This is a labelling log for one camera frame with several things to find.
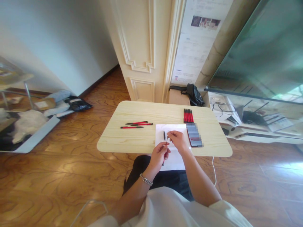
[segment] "person's leg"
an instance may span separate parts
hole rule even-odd
[[[150,189],[168,187],[189,201],[194,201],[185,170],[160,171]]]
[[[151,160],[151,157],[149,155],[140,155],[140,156],[136,157],[136,159],[133,163],[133,169],[130,172],[127,181],[124,181],[123,195],[138,180],[138,178],[140,177],[140,174],[146,170],[150,160]]]
[[[124,181],[123,195],[131,188],[131,186],[138,180],[140,174],[143,173],[151,157],[149,155],[140,155],[136,157],[133,164],[133,169],[127,181]],[[187,176],[185,170],[170,170],[170,171],[160,171],[150,189],[155,189],[159,187],[168,187],[177,191],[180,195],[184,196],[189,201],[193,201],[193,196],[190,191]]]

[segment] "person's left hand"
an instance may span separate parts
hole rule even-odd
[[[151,161],[149,162],[148,167],[156,173],[160,171],[164,160],[168,159],[170,149],[167,148],[167,145],[169,145],[169,143],[161,142],[152,151]]]

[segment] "white cloth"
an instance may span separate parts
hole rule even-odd
[[[90,227],[118,226],[112,216],[105,216]],[[190,202],[178,192],[167,187],[152,189],[147,193],[140,214],[122,226],[249,226],[252,225],[228,202],[221,200],[205,207]]]

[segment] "silver chain bracelet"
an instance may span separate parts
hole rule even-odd
[[[152,186],[152,182],[150,180],[148,180],[147,178],[145,178],[142,173],[140,174],[140,177],[142,178],[142,180],[147,183],[148,185]]]

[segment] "hand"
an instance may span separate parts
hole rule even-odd
[[[182,132],[170,131],[167,133],[169,140],[173,142],[179,153],[189,151],[186,138]]]
[[[167,148],[167,145],[169,143],[161,142],[152,151],[151,161],[147,168],[153,170],[156,174],[160,171],[164,160],[168,159],[170,149]]]

